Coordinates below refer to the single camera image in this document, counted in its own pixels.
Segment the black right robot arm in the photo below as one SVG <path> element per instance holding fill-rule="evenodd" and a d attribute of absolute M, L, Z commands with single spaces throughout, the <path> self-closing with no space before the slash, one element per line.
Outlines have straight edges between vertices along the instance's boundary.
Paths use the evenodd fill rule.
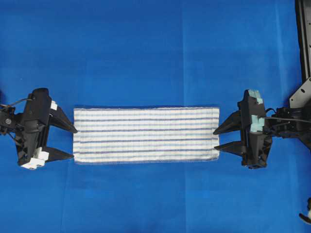
<path fill-rule="evenodd" d="M 311 103 L 302 107 L 282 107 L 267 116 L 270 109 L 257 90 L 245 90 L 243 99 L 233 112 L 213 133 L 220 135 L 240 131 L 241 139 L 215 146 L 215 149 L 242 158 L 242 166 L 249 169 L 265 168 L 273 137 L 297 138 L 307 148 L 311 147 Z"/>

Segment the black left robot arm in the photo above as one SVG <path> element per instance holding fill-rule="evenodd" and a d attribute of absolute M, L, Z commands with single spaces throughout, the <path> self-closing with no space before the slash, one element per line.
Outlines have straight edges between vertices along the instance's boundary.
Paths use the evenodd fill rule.
<path fill-rule="evenodd" d="M 72 159 L 74 155 L 47 146 L 50 126 L 77 133 L 47 88 L 35 89 L 27 98 L 0 105 L 0 134 L 11 135 L 17 149 L 17 164 L 35 170 L 46 163 Z"/>

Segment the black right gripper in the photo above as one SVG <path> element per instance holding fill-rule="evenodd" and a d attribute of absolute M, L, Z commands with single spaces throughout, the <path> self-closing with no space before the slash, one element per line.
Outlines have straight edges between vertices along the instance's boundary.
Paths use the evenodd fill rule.
<path fill-rule="evenodd" d="M 242 165 L 249 168 L 264 168 L 272 145 L 272 137 L 265 132 L 265 107 L 257 90 L 245 90 L 238 102 L 239 110 L 233 112 L 214 132 L 214 135 L 239 131 L 241 141 L 215 146 L 218 151 L 242 157 Z"/>

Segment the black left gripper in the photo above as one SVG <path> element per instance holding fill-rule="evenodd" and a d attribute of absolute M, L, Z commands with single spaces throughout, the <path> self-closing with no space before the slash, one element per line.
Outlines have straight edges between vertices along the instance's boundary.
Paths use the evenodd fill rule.
<path fill-rule="evenodd" d="M 46 162 L 72 159 L 74 156 L 56 148 L 44 147 L 50 124 L 71 133 L 78 131 L 61 107 L 52 100 L 47 88 L 38 88 L 27 97 L 19 114 L 15 132 L 17 164 L 26 169 L 43 167 Z"/>

